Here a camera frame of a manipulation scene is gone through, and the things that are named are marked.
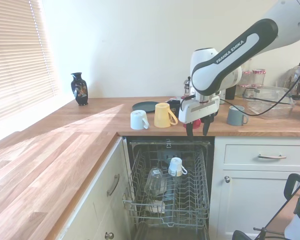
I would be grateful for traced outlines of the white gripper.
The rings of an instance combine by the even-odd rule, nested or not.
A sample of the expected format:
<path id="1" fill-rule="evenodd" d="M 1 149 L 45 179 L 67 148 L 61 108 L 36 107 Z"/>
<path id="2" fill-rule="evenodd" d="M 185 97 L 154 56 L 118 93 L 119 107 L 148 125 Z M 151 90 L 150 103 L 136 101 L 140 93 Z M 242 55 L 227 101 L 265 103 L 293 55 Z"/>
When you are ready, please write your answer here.
<path id="1" fill-rule="evenodd" d="M 208 101 L 201 103 L 194 97 L 186 97 L 180 103 L 178 120 L 186 124 L 186 133 L 189 138 L 193 138 L 193 121 L 202 119 L 204 136 L 208 134 L 210 124 L 214 122 L 215 113 L 220 106 L 220 97 L 218 95 L 209 96 Z"/>

